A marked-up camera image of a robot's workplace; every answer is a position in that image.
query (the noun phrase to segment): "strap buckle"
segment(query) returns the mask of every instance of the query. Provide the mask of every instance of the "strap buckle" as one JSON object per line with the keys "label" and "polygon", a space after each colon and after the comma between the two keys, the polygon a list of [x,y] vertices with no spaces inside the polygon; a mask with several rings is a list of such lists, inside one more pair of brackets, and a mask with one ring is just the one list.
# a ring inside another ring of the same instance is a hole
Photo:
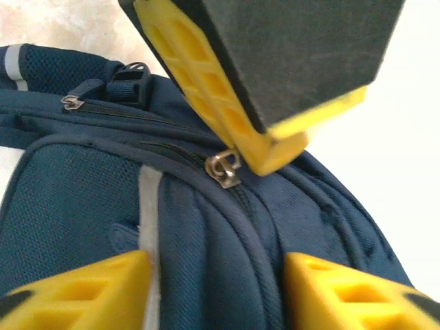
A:
{"label": "strap buckle", "polygon": [[146,110],[151,93],[151,72],[142,62],[120,68],[107,84],[109,102]]}

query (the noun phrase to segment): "navy blue backpack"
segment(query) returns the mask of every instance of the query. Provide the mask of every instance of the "navy blue backpack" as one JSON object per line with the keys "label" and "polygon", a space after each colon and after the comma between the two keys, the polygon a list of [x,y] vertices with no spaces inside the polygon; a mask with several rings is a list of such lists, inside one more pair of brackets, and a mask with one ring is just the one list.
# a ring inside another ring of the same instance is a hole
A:
{"label": "navy blue backpack", "polygon": [[234,166],[239,156],[143,63],[0,47],[0,146],[25,151],[1,204],[0,296],[136,249],[154,264],[160,329],[288,327],[287,252],[411,285],[308,152],[266,177]]}

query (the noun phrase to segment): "zipper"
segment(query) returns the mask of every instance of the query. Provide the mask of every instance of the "zipper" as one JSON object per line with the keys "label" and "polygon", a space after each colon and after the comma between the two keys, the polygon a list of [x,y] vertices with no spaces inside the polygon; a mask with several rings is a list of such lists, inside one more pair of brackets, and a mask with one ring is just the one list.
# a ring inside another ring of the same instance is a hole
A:
{"label": "zipper", "polygon": [[61,103],[64,104],[64,110],[68,113],[92,113],[92,114],[96,114],[96,115],[114,116],[114,117],[130,118],[130,119],[138,119],[138,120],[148,120],[149,122],[159,122],[161,124],[172,125],[175,127],[179,127],[181,129],[189,130],[189,131],[196,131],[190,127],[176,124],[175,122],[171,122],[169,120],[150,118],[147,115],[123,112],[123,111],[118,111],[116,109],[112,109],[109,107],[104,107],[102,105],[91,104],[91,103],[82,101],[78,96],[75,96],[75,95],[65,96],[64,98],[61,99]]}
{"label": "zipper", "polygon": [[[230,194],[236,200],[249,218],[253,217],[252,207],[250,205],[248,196],[246,196],[243,188],[239,185],[241,181],[235,173],[235,170],[241,165],[238,153],[236,151],[226,150],[216,154],[213,157],[205,157],[203,155],[198,155],[186,150],[180,146],[176,146],[175,144],[147,141],[139,141],[139,143],[144,146],[159,147],[167,151],[171,151],[175,155],[178,155],[180,159],[183,158],[187,165],[190,165],[197,170],[206,171],[210,177],[219,182],[221,186],[225,188],[228,194]],[[233,164],[230,164],[226,159],[231,155],[236,156]]]}

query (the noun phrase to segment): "zipper pull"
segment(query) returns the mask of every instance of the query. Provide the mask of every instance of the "zipper pull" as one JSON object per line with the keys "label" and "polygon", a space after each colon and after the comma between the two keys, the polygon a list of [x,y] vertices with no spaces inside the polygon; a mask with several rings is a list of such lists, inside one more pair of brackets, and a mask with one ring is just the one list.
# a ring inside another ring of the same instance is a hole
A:
{"label": "zipper pull", "polygon": [[[234,161],[231,164],[228,161],[229,156],[234,156]],[[235,170],[241,167],[241,160],[239,152],[235,149],[228,149],[209,157],[205,161],[205,170],[207,174],[217,182],[222,188],[228,189],[241,181],[237,177]]]}
{"label": "zipper pull", "polygon": [[84,98],[100,91],[100,89],[104,91],[104,87],[105,82],[101,79],[88,79],[67,93],[67,95],[61,99],[61,103],[64,104],[65,110],[70,112],[78,110],[84,104],[84,101],[82,101]]}

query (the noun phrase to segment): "yellow plastic block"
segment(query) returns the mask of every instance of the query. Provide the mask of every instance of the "yellow plastic block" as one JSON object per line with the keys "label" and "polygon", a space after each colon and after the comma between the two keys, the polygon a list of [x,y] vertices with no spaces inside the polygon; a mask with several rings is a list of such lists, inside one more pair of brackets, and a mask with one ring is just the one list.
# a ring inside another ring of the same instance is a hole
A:
{"label": "yellow plastic block", "polygon": [[206,35],[170,0],[135,0],[142,29],[203,121],[237,148],[257,175],[291,162],[309,143],[313,125],[363,101],[361,87],[259,133],[252,126]]}
{"label": "yellow plastic block", "polygon": [[25,285],[33,294],[0,318],[0,330],[140,330],[151,280],[134,251]]}
{"label": "yellow plastic block", "polygon": [[411,287],[305,254],[290,253],[285,261],[293,329],[440,329],[406,298],[426,297]]}

